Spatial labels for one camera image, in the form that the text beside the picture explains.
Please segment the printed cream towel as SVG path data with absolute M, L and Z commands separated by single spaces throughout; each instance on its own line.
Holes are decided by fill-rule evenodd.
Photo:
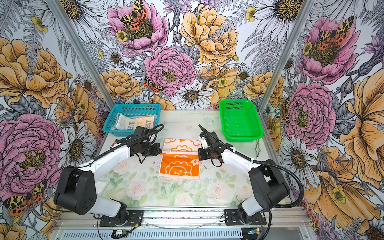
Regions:
M 123 114 L 117 114 L 117 121 L 112 127 L 112 130 L 133 131 L 137 127 L 153 128 L 157 120 L 156 115 L 127 117 Z

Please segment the orange patterned towel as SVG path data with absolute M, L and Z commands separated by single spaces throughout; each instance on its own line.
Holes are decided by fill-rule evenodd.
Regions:
M 197 140 L 165 139 L 159 175 L 161 177 L 197 180 L 200 178 Z

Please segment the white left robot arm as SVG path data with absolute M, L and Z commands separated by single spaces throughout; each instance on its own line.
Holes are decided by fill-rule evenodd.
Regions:
M 109 217 L 122 225 L 128 219 L 127 206 L 97 194 L 96 183 L 108 171 L 130 157 L 155 157 L 162 153 L 157 134 L 164 129 L 159 124 L 152 129 L 136 127 L 134 133 L 116 140 L 112 147 L 93 160 L 78 167 L 65 167 L 55 192 L 54 203 L 78 215 L 87 213 Z

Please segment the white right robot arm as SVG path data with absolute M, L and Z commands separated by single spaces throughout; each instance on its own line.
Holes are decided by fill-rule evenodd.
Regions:
M 200 141 L 200 161 L 218 160 L 222 165 L 227 164 L 249 175 L 252 194 L 238 205 L 242 222 L 246 223 L 256 214 L 271 210 L 290 194 L 289 186 L 273 160 L 250 158 L 232 145 L 222 143 L 215 132 L 200 133 Z

